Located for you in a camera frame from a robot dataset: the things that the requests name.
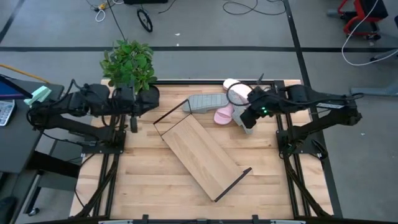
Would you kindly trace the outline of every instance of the white slipper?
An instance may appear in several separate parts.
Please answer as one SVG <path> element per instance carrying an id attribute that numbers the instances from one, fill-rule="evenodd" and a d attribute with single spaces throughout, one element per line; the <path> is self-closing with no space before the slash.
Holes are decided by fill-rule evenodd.
<path id="1" fill-rule="evenodd" d="M 223 88 L 225 90 L 227 90 L 232 84 L 235 84 L 235 83 L 239 83 L 239 81 L 237 81 L 233 78 L 228 78 L 224 81 Z M 235 85 L 235 86 L 232 86 L 231 90 L 233 90 L 235 93 L 237 93 L 241 97 L 241 99 L 243 100 L 243 103 L 248 102 L 248 100 L 247 100 L 248 94 L 251 92 L 250 87 L 248 87 L 245 84 Z"/>

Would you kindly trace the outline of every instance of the wooden board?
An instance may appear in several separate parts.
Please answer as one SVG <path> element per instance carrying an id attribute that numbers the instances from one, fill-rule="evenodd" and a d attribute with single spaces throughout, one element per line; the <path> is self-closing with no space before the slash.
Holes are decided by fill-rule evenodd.
<path id="1" fill-rule="evenodd" d="M 243 174 L 192 115 L 164 133 L 162 138 L 215 202 Z"/>
<path id="2" fill-rule="evenodd" d="M 300 80 L 285 81 L 286 85 L 299 83 Z M 151 219 L 251 219 L 253 214 L 263 219 L 293 217 L 284 163 L 278 157 L 275 118 L 258 119 L 253 134 L 247 135 L 234 122 L 225 126 L 215 124 L 214 110 L 193 115 L 211 136 L 216 136 L 214 140 L 241 170 L 252 167 L 245 178 L 215 203 L 162 140 L 153 122 L 192 94 L 222 93 L 224 89 L 221 85 L 159 85 L 158 88 L 160 106 L 141 116 L 138 133 L 127 132 L 111 218 L 141 219 L 142 214 Z M 185 116 L 182 110 L 174 111 L 156 126 L 160 132 L 166 131 Z M 309 122 L 308 111 L 292 114 L 292 121 L 298 126 Z M 92 124 L 102 126 L 100 119 L 94 119 Z M 300 155 L 300 159 L 307 189 L 324 210 L 333 213 L 320 161 L 309 155 Z M 101 162 L 102 155 L 95 155 L 81 168 L 76 191 L 83 203 L 96 190 Z M 303 214 L 298 190 L 296 196 Z M 75 197 L 70 215 L 80 210 Z"/>

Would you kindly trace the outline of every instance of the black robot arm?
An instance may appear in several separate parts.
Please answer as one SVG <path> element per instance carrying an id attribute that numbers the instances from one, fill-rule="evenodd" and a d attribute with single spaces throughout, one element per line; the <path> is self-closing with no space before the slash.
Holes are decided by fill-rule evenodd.
<path id="1" fill-rule="evenodd" d="M 335 124 L 354 125 L 361 118 L 356 108 L 355 99 L 362 95 L 332 95 L 319 93 L 310 87 L 292 85 L 277 90 L 264 91 L 259 86 L 248 94 L 250 106 L 241 115 L 247 128 L 252 128 L 260 117 L 274 116 L 276 114 L 295 113 L 311 107 L 326 108 L 331 112 L 319 119 L 316 123 L 309 123 L 303 127 L 303 133 L 314 133 Z"/>
<path id="2" fill-rule="evenodd" d="M 72 85 L 79 90 L 69 93 Z M 130 85 L 119 85 L 112 94 L 106 85 L 100 84 L 84 84 L 78 86 L 74 80 L 67 90 L 67 93 L 57 101 L 35 102 L 27 113 L 28 122 L 39 131 L 46 129 L 61 128 L 66 129 L 73 134 L 87 137 L 86 144 L 95 147 L 98 142 L 103 146 L 111 148 L 123 148 L 125 134 L 116 131 L 116 125 L 121 115 L 128 114 L 131 119 L 144 114 L 153 108 L 159 106 L 159 101 L 152 98 L 146 98 L 145 95 L 134 94 L 134 88 Z M 94 127 L 72 119 L 64 118 L 63 114 L 70 114 L 76 117 L 86 116 L 109 116 L 111 115 L 111 123 L 106 124 L 103 119 L 103 127 Z M 89 152 L 104 152 L 107 150 L 87 149 Z M 108 152 L 120 152 L 122 150 L 110 150 Z"/>

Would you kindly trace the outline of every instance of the gray concrete floor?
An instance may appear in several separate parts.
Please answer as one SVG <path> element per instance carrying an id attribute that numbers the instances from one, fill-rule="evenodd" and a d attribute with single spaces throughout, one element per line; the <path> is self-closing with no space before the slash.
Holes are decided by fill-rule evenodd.
<path id="1" fill-rule="evenodd" d="M 89 0 L 98 4 L 100 0 Z M 253 4 L 254 1 L 241 1 Z M 343 24 L 325 15 L 340 0 L 290 0 L 302 47 L 341 47 L 345 41 Z M 398 47 L 398 29 L 393 18 L 398 1 L 384 0 L 390 17 L 380 23 L 383 38 L 374 47 Z M 154 32 L 139 25 L 136 9 L 117 5 L 113 9 L 125 35 L 151 46 L 265 46 L 293 47 L 286 15 L 264 16 L 225 13 L 222 0 L 177 0 L 169 12 L 158 14 L 168 4 L 144 5 L 150 12 Z M 4 26 L 15 0 L 0 1 L 0 27 Z M 95 12 L 83 0 L 26 0 L 0 47 L 109 47 L 121 39 L 111 12 L 103 22 L 95 22 Z M 259 10 L 279 12 L 283 7 L 259 0 Z M 370 47 L 353 39 L 349 47 Z M 373 54 L 347 54 L 354 62 L 367 62 Z M 0 52 L 0 63 L 67 85 L 101 80 L 102 52 Z M 398 74 L 397 60 L 366 67 L 348 65 L 339 53 L 304 53 L 312 87 L 330 93 L 348 93 L 349 88 L 380 87 L 393 82 Z M 159 78 L 257 78 L 301 79 L 295 52 L 206 51 L 156 52 L 154 67 Z M 26 77 L 0 69 L 15 78 Z M 335 126 L 325 133 L 343 216 L 370 220 L 398 221 L 395 193 L 398 154 L 394 138 L 398 128 L 395 98 L 367 96 L 358 100 L 363 119 L 353 127 Z M 60 130 L 51 132 L 67 136 Z M 42 139 L 45 150 L 51 143 Z M 37 201 L 41 212 L 19 223 L 66 218 L 73 193 L 44 190 Z"/>

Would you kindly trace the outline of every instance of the green leaves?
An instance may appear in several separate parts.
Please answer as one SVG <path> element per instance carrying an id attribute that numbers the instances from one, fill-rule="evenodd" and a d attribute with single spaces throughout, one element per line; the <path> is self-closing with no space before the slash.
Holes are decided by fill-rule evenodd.
<path id="1" fill-rule="evenodd" d="M 128 46 L 128 45 L 122 45 L 121 48 L 124 51 L 124 53 L 126 53 L 126 54 L 130 54 L 132 51 L 131 46 Z"/>
<path id="2" fill-rule="evenodd" d="M 105 57 L 105 60 L 110 61 L 109 55 L 108 55 L 108 51 L 107 51 L 107 50 L 104 51 L 104 57 Z"/>
<path id="3" fill-rule="evenodd" d="M 148 83 L 155 83 L 157 81 L 157 77 L 150 77 L 148 79 Z"/>
<path id="4" fill-rule="evenodd" d="M 148 90 L 149 84 L 157 81 L 152 67 L 153 51 L 148 44 L 117 40 L 119 47 L 112 52 L 104 52 L 104 60 L 99 64 L 104 77 L 110 78 L 108 85 L 130 84 L 134 80 L 135 91 Z"/>
<path id="5" fill-rule="evenodd" d="M 144 89 L 145 89 L 145 90 L 149 90 L 149 85 L 148 85 L 148 83 L 146 83 L 146 82 L 144 82 Z"/>

